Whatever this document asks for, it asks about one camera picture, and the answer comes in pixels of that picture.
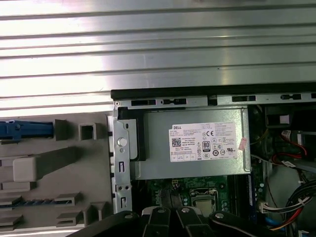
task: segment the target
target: blue plastic clip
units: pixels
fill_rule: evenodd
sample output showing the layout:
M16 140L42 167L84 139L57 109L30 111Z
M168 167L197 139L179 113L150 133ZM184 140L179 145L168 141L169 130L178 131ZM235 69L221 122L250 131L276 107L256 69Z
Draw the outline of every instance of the blue plastic clip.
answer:
M23 138L53 137L52 122L0 121L0 140L19 142Z

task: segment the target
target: connector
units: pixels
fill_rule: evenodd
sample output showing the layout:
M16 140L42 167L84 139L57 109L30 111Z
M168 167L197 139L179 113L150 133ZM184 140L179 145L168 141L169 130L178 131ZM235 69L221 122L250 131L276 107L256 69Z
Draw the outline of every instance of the connector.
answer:
M268 212L263 208L263 205L268 205L267 202L265 201L258 201L258 209L259 209L259 212L262 213L262 214L267 214Z

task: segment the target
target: sticker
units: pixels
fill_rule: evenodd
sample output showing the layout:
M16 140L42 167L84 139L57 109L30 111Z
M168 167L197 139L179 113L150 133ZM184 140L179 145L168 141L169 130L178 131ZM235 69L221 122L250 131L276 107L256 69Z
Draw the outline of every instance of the sticker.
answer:
M281 135L286 138L287 140L291 141L291 131L290 130L284 130L282 131Z
M244 151L245 148L247 146L247 138L243 137L240 141L240 144L239 144L239 147L238 147L238 150L240 151Z
M169 130L171 162L237 158L233 122L173 125Z
M296 166L289 161L281 161L285 166L295 168Z

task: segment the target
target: metal screw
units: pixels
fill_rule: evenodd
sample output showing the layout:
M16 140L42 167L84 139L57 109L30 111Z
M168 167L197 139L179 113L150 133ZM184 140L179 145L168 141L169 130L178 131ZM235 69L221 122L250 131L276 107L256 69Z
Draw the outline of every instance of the metal screw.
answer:
M133 216L131 214L125 216L126 219L132 219Z
M224 214L217 213L217 214L215 214L215 217L218 218L218 219L223 219L224 218Z
M181 210L183 213L188 213L189 211L190 211L190 209L188 209L188 208L182 208L182 210Z
M165 213L166 211L165 211L165 209L159 209L157 212L158 213Z
M118 138L118 145L120 147L125 147L127 145L127 140L123 137Z

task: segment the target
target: barcode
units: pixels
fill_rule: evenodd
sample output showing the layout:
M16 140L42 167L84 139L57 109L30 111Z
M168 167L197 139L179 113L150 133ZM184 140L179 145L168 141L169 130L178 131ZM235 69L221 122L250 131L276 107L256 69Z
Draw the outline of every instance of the barcode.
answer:
M181 147L181 138L172 138L172 147Z

